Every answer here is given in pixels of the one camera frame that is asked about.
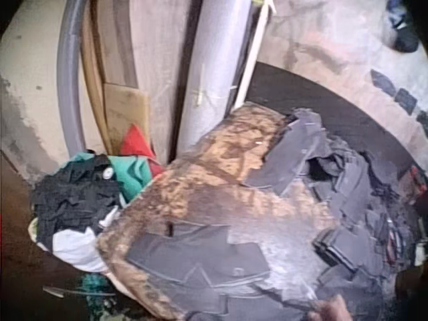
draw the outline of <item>wooden plank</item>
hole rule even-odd
[[[181,115],[200,1],[130,0],[130,26],[138,85],[150,96],[152,143],[167,163]]]
[[[119,153],[131,124],[137,125],[147,142],[150,142],[150,103],[147,95],[135,88],[104,84],[104,101],[114,154]]]
[[[96,27],[104,82],[137,88],[129,0],[98,0]]]
[[[100,131],[104,148],[108,154],[111,154],[112,144],[110,142],[110,137],[108,136],[102,81],[98,67],[99,61],[97,60],[94,46],[90,4],[91,3],[88,2],[85,8],[82,26],[82,65],[94,118],[98,130]]]

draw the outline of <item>white pipe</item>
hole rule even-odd
[[[251,0],[204,0],[177,144],[180,155],[224,118]]]
[[[253,76],[257,55],[259,54],[261,41],[263,40],[266,24],[268,23],[269,8],[272,9],[273,13],[276,13],[274,0],[265,0],[261,7],[259,20],[257,21],[257,27],[254,33],[253,44],[251,45],[251,49],[248,54],[247,64],[245,65],[245,69],[243,71],[241,84],[239,85],[232,111],[241,107],[245,97],[247,96],[249,83],[251,81],[251,77]]]

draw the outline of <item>wooden board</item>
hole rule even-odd
[[[104,82],[137,88],[129,0],[97,0],[95,9]]]
[[[230,225],[231,243],[257,242],[271,267],[267,282],[285,289],[290,298],[302,295],[296,293],[301,279],[311,284],[326,268],[311,242],[334,221],[303,182],[294,181],[284,198],[240,184],[251,168],[261,166],[284,121],[273,110],[244,105],[169,165],[101,234],[98,245],[104,261],[155,316],[182,320],[184,313],[125,255],[137,237],[144,232],[163,235],[173,220]]]
[[[201,0],[130,0],[138,86],[150,96],[156,157],[167,163],[175,144]]]
[[[113,153],[118,154],[131,124],[137,125],[150,142],[150,103],[140,90],[114,84],[104,84],[104,101],[108,132]]]
[[[100,62],[96,57],[94,45],[90,4],[91,2],[88,2],[85,8],[82,26],[82,65],[89,100],[102,142],[104,143],[104,148],[108,154],[112,154],[112,144],[108,135],[106,113],[104,109],[102,80],[99,70]]]

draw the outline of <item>floor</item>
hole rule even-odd
[[[74,289],[82,275],[29,238],[30,186],[1,155],[1,319],[88,320],[84,298],[54,297],[43,286]]]

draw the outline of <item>red object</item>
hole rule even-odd
[[[148,165],[150,167],[150,171],[152,172],[153,178],[164,171],[163,166],[156,162],[156,155],[154,155],[150,145],[144,138],[142,131],[134,124],[131,125],[131,127],[128,129],[128,132],[126,133],[120,148],[120,154],[124,156],[147,156]]]
[[[139,155],[150,158],[156,157],[141,130],[134,124],[131,125],[126,133],[122,147],[120,148],[120,154],[124,156]]]

